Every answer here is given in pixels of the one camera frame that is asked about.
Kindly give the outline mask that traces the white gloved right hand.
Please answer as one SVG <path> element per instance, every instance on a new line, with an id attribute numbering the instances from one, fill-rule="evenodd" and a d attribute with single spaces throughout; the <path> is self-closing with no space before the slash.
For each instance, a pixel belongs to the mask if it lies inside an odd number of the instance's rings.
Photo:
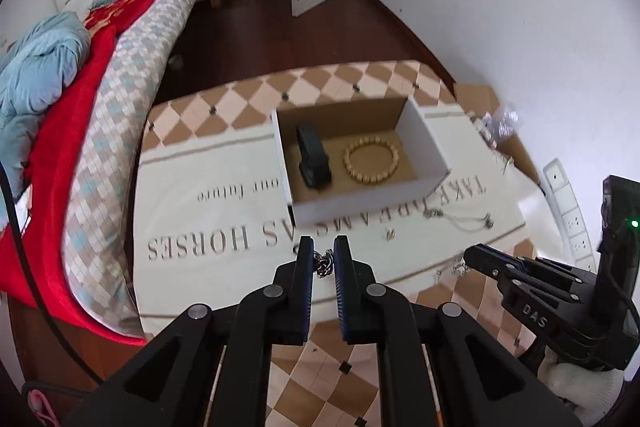
<path id="1" fill-rule="evenodd" d="M 538 379 L 557 397 L 574 404 L 574 414 L 582 425 L 594 426 L 614 407 L 623 389 L 624 372 L 593 372 L 561 362 L 559 355 L 545 347 Z"/>

